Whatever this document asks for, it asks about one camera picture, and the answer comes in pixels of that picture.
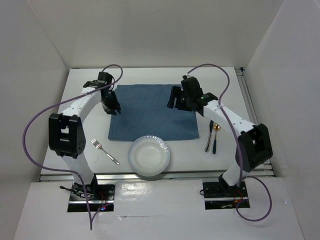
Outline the blue cloth placemat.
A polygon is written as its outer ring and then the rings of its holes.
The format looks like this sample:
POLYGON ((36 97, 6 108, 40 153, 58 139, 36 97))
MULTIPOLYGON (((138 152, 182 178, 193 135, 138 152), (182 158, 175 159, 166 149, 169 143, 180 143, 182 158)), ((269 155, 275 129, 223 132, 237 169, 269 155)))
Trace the blue cloth placemat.
POLYGON ((168 108, 173 84, 118 85, 115 94, 121 113, 112 115, 110 141, 133 142, 143 136, 164 141, 199 138, 196 113, 168 108))

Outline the silver knife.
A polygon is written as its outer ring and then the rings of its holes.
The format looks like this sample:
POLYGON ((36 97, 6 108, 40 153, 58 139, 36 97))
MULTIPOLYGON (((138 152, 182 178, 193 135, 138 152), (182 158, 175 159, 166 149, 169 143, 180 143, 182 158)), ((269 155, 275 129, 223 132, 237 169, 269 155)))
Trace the silver knife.
POLYGON ((209 134, 208 134, 208 138, 207 138, 207 143, 205 146, 204 151, 207 153, 210 149, 210 145, 211 145, 211 140, 212 140, 212 131, 213 131, 213 126, 214 126, 214 122, 211 120, 209 122, 209 134))

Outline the silver fork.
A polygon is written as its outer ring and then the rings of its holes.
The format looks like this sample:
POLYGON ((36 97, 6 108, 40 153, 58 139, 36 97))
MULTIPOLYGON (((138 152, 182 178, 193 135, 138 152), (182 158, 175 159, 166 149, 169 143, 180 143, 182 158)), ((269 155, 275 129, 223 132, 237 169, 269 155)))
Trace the silver fork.
POLYGON ((110 153, 108 153, 95 138, 91 140, 91 143, 94 145, 96 149, 103 151, 113 163, 115 163, 118 166, 120 165, 119 161, 116 158, 114 158, 110 153))

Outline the gold spoon teal handle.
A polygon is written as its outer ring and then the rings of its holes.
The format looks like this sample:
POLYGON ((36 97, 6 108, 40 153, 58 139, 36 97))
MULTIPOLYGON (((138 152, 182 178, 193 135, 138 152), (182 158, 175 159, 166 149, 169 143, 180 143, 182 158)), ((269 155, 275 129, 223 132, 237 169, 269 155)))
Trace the gold spoon teal handle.
POLYGON ((215 135, 214 135, 212 153, 215 155, 217 153, 217 133, 221 130, 221 127, 217 123, 214 123, 213 130, 215 131, 215 135))

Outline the white ceramic plate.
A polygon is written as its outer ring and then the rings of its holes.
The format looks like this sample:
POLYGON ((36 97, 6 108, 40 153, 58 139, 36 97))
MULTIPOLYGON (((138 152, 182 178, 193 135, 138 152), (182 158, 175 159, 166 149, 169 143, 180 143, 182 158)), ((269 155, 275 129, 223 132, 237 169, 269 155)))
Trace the white ceramic plate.
POLYGON ((143 177, 161 174, 169 165, 171 151, 164 140, 153 135, 136 139, 127 153, 131 170, 143 177))

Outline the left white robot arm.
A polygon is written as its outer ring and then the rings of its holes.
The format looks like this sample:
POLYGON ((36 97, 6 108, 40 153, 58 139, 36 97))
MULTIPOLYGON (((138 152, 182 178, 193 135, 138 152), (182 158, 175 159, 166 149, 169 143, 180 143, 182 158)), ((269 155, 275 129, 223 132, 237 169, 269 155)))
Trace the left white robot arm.
POLYGON ((72 171, 72 190, 92 200, 99 193, 98 181, 90 169, 84 150, 86 137, 83 122, 91 110, 101 103, 108 115, 121 113, 121 105, 110 85, 114 77, 107 72, 99 72, 97 80, 87 81, 82 88, 84 97, 75 100, 61 113, 53 113, 48 119, 49 148, 66 163, 72 171))

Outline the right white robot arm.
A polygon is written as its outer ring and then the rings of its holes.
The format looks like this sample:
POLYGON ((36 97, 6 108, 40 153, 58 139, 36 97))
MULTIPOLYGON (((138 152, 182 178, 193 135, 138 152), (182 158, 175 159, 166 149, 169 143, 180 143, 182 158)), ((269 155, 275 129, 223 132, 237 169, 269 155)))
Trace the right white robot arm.
POLYGON ((214 94, 203 93, 193 76, 184 75, 181 86, 171 88, 167 107, 197 112, 235 137, 235 161, 219 177, 218 190, 223 196, 230 196, 240 180, 273 156, 267 126, 245 120, 220 103, 214 94))

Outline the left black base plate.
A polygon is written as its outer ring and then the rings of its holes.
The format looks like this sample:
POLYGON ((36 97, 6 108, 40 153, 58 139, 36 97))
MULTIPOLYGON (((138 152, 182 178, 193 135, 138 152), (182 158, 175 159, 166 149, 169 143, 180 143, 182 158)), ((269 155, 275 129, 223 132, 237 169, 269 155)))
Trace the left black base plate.
MULTIPOLYGON (((76 190, 76 187, 59 187, 62 190, 68 191, 68 213, 82 213, 87 211, 85 193, 82 190, 76 190)), ((114 211, 114 198, 115 198, 114 184, 99 184, 97 186, 97 193, 94 195, 88 192, 88 203, 91 212, 96 212, 100 209, 101 212, 114 211)))

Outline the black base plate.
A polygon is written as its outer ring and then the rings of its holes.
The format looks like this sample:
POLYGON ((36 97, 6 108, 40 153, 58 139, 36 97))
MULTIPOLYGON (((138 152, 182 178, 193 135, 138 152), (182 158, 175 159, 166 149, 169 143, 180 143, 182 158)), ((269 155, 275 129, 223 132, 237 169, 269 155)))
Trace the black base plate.
POLYGON ((223 189, 220 182, 203 182, 199 194, 204 197, 206 210, 227 210, 239 208, 250 208, 247 187, 244 182, 239 187, 235 186, 229 190, 223 189))
MULTIPOLYGON (((62 190, 68 191, 68 213, 82 213, 87 211, 85 193, 82 190, 76 190, 76 187, 59 187, 62 190)), ((96 212, 100 209, 101 212, 114 211, 114 198, 115 198, 114 184, 99 184, 97 186, 97 193, 94 195, 88 192, 88 203, 91 212, 96 212)))

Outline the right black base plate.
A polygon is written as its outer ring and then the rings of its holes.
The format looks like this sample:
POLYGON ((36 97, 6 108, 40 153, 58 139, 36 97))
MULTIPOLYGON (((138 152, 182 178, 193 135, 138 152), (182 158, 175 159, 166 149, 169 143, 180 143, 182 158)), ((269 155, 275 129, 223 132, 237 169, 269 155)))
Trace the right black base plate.
POLYGON ((244 182, 239 187, 235 186, 229 190, 223 189, 220 182, 203 182, 199 194, 204 197, 206 210, 227 210, 239 208, 250 208, 247 187, 244 182))

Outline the aluminium frame rail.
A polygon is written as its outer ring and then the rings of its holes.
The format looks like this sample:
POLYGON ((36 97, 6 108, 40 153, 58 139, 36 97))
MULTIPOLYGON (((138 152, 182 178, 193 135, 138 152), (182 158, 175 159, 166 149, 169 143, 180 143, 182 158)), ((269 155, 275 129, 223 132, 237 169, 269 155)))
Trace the aluminium frame rail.
MULTIPOLYGON (((249 88, 245 79, 245 69, 243 67, 235 67, 235 74, 238 80, 238 84, 244 99, 244 103, 246 106, 246 110, 248 113, 248 117, 250 119, 251 122, 258 124, 258 118, 256 115, 256 111, 253 105, 253 101, 249 92, 249 88)), ((270 162, 270 160, 265 161, 263 164, 257 166, 252 172, 251 172, 252 176, 256 176, 256 177, 275 177, 275 173, 273 171, 273 167, 272 164, 270 162)))

